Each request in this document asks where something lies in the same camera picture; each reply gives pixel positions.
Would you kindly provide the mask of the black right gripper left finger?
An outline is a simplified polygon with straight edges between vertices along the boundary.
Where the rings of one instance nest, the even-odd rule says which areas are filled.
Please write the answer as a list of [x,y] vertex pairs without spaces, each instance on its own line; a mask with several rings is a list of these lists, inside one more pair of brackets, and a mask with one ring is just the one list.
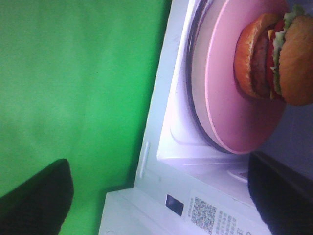
[[0,198],[0,233],[57,235],[72,200],[69,162],[56,160]]

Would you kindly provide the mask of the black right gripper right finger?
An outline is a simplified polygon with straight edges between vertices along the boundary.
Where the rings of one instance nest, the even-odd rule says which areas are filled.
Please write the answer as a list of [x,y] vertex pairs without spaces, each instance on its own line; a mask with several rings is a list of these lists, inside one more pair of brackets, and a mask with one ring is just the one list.
[[313,182],[263,152],[250,154],[247,185],[273,235],[313,233]]

